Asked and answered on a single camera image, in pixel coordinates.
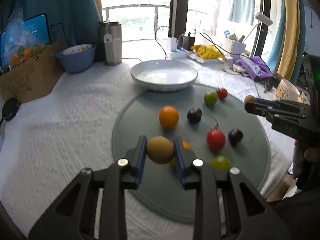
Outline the cardboard box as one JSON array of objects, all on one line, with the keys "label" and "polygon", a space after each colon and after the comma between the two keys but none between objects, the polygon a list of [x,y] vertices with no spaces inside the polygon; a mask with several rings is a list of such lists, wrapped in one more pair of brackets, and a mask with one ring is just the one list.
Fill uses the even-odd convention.
[{"label": "cardboard box", "polygon": [[51,93],[59,78],[65,72],[57,53],[64,50],[61,39],[47,47],[33,59],[28,59],[13,70],[1,76],[0,90],[4,101],[16,98],[26,103]]}]

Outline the steel tumbler with tag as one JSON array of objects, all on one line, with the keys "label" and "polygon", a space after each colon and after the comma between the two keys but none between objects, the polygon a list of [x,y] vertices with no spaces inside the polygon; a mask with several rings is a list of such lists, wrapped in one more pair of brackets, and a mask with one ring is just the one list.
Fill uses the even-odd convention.
[{"label": "steel tumbler with tag", "polygon": [[119,22],[100,22],[98,27],[99,50],[104,64],[115,66],[122,62],[122,28]]}]

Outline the small red tomato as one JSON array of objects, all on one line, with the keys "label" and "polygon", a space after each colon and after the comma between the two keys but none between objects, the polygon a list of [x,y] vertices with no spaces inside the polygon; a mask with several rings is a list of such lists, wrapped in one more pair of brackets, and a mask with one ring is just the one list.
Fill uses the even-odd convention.
[{"label": "small red tomato", "polygon": [[217,96],[220,100],[224,100],[228,96],[228,92],[225,88],[219,88],[217,90]]}]

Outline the purple cloth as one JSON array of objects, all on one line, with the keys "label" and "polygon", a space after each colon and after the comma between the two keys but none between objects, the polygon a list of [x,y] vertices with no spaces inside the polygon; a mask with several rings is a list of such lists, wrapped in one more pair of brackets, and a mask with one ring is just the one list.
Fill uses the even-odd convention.
[{"label": "purple cloth", "polygon": [[274,74],[270,71],[269,67],[259,56],[250,58],[241,55],[240,59],[236,61],[236,64],[242,66],[247,74],[252,77],[255,82],[274,78]]}]

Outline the white ceramic plate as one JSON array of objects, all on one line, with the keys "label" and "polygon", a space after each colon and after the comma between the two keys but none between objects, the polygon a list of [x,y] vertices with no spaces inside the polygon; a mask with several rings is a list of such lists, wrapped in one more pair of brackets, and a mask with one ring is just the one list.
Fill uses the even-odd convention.
[{"label": "white ceramic plate", "polygon": [[180,61],[150,60],[136,64],[130,70],[135,83],[156,92],[176,92],[191,86],[197,70]]}]

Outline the dark plum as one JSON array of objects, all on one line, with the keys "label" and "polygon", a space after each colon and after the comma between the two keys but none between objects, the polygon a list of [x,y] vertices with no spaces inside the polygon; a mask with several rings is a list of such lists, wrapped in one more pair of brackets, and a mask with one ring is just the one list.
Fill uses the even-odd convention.
[{"label": "dark plum", "polygon": [[187,119],[190,124],[196,124],[201,121],[202,111],[200,108],[192,108],[187,113]]},{"label": "dark plum", "polygon": [[234,128],[228,132],[228,140],[232,146],[237,145],[243,139],[244,135],[240,129]]}]

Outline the yellow curtain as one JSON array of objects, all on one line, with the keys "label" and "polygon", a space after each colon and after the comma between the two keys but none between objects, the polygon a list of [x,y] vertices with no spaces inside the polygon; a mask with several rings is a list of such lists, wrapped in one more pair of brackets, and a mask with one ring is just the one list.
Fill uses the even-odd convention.
[{"label": "yellow curtain", "polygon": [[284,0],[284,3],[285,28],[277,74],[290,80],[297,59],[298,41],[300,36],[300,8],[298,0]]}]

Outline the yellow-brown kiwi fruit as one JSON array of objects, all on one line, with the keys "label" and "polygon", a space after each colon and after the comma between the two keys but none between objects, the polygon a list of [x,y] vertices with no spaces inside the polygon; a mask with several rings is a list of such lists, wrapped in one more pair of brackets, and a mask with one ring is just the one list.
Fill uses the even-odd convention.
[{"label": "yellow-brown kiwi fruit", "polygon": [[174,147],[165,137],[153,137],[146,145],[148,157],[157,164],[167,164],[174,157]]}]

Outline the small yellow fruit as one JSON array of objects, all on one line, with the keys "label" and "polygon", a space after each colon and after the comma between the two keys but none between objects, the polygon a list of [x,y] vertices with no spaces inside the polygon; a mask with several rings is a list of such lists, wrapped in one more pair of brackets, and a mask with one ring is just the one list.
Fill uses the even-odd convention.
[{"label": "small yellow fruit", "polygon": [[252,95],[248,95],[245,97],[244,99],[244,104],[247,104],[249,102],[256,102],[257,101],[257,98],[255,98],[254,96]]}]

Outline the green fruit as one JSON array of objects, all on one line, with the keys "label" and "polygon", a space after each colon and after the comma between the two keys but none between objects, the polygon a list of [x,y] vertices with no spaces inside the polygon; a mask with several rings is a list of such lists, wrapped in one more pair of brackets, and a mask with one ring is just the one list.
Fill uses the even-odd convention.
[{"label": "green fruit", "polygon": [[216,156],[212,160],[210,165],[213,169],[217,169],[217,170],[228,171],[231,168],[230,160],[228,158],[224,157],[223,155]]},{"label": "green fruit", "polygon": [[204,103],[207,106],[213,106],[216,104],[216,102],[218,100],[217,92],[215,92],[215,91],[207,92],[204,95],[203,99],[204,99]]}]

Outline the tablet with blue screen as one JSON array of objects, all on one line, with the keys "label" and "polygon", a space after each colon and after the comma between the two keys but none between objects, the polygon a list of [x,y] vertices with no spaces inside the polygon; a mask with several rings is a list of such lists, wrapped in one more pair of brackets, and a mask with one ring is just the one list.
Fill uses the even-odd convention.
[{"label": "tablet with blue screen", "polygon": [[[24,21],[24,25],[32,35],[34,35],[40,42],[50,44],[52,39],[49,31],[48,17],[46,13],[42,13]],[[1,32],[1,71],[8,68],[8,64],[5,60],[5,39],[7,37],[6,30]]]}]

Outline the balcony railing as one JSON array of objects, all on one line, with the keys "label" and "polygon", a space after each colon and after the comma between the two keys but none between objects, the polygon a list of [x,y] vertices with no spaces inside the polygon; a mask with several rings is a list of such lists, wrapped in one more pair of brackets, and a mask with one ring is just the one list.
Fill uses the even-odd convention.
[{"label": "balcony railing", "polygon": [[127,4],[102,9],[103,21],[119,22],[127,41],[164,40],[168,37],[170,7],[160,4]]}]

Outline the white charger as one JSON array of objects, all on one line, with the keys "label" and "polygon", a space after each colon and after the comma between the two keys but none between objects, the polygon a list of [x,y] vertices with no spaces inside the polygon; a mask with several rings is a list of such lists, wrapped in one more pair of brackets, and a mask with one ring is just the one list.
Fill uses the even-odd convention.
[{"label": "white charger", "polygon": [[170,38],[170,51],[175,52],[177,49],[177,38],[171,37]]}]

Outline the black charger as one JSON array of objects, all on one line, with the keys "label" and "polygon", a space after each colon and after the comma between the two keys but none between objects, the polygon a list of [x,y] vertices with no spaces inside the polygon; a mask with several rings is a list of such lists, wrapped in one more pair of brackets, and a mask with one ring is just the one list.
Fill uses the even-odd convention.
[{"label": "black charger", "polygon": [[191,32],[189,32],[187,35],[183,36],[182,39],[182,48],[187,51],[191,51],[191,47],[194,46],[195,37],[191,36]]}]

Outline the black round object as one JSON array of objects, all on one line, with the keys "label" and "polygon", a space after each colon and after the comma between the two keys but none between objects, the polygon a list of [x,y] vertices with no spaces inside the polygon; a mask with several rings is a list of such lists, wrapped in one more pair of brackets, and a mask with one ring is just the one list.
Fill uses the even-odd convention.
[{"label": "black round object", "polygon": [[15,117],[20,108],[20,103],[16,98],[9,98],[2,108],[2,119],[4,121],[10,121]]}]

